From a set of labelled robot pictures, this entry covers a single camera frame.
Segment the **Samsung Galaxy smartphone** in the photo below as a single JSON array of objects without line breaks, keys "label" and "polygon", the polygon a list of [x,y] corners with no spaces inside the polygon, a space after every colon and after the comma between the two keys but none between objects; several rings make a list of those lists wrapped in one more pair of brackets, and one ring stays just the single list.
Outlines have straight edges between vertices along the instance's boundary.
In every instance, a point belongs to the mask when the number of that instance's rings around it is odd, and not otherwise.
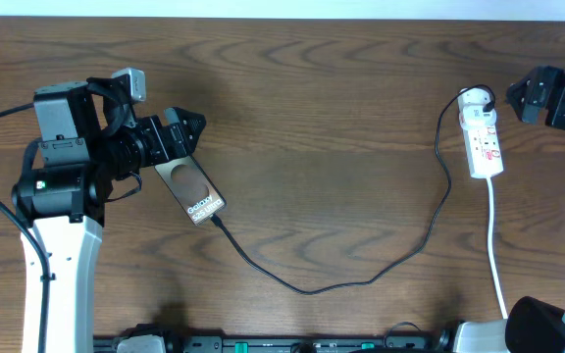
[{"label": "Samsung Galaxy smartphone", "polygon": [[192,156],[154,167],[195,226],[215,216],[227,203]]}]

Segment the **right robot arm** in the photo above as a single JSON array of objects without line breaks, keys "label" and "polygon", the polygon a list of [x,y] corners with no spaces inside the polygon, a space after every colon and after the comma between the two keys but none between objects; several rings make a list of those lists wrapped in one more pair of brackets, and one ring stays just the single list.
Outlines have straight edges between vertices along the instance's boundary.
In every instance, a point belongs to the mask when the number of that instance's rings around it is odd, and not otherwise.
[{"label": "right robot arm", "polygon": [[[517,118],[565,131],[565,70],[542,66],[531,70],[505,94]],[[500,319],[464,322],[452,338],[454,352],[565,352],[565,309],[525,296],[507,307],[494,253],[495,199],[493,178],[504,170],[496,129],[496,98],[483,84],[463,88],[455,96],[470,176],[488,190],[487,252]]]}]

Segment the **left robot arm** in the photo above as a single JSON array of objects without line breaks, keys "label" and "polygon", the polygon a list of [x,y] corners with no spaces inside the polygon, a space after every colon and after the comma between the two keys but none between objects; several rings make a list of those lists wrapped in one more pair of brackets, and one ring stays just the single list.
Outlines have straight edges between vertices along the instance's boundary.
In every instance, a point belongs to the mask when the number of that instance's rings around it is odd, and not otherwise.
[{"label": "left robot arm", "polygon": [[94,273],[113,183],[189,157],[206,120],[169,108],[138,118],[143,86],[129,74],[54,84],[33,97],[41,136],[12,190],[23,230],[25,352],[93,349]]}]

